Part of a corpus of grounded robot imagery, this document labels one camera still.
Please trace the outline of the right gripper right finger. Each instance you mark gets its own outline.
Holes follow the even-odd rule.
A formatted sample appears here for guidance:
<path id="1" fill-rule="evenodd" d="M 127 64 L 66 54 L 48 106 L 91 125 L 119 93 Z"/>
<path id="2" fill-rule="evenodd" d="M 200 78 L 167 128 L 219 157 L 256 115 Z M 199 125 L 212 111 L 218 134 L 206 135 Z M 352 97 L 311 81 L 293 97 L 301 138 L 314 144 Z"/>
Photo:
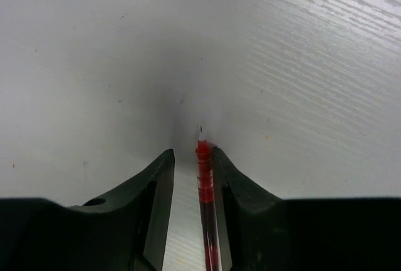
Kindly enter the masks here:
<path id="1" fill-rule="evenodd" d="M 223 270 L 399 270 L 399 198 L 283 199 L 213 150 Z"/>

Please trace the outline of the dark red gel pen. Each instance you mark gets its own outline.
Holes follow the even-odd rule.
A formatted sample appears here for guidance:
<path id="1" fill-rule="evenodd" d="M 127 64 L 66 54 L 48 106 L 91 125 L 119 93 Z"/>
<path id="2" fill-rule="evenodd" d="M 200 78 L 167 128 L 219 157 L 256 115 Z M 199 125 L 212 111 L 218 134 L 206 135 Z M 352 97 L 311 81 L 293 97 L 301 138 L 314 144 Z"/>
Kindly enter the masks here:
<path id="1" fill-rule="evenodd" d="M 195 153 L 197 156 L 198 196 L 204 242 L 205 267 L 208 271 L 219 270 L 212 149 L 201 125 L 199 126 Z"/>

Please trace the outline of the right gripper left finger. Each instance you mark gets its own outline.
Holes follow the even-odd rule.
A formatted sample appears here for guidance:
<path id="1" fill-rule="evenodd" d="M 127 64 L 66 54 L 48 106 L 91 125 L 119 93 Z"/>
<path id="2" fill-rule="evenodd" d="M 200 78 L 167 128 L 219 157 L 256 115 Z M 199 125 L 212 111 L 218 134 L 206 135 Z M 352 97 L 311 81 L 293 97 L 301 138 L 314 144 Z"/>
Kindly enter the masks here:
<path id="1" fill-rule="evenodd" d="M 162 270 L 175 156 L 83 205 L 1 200 L 2 270 Z"/>

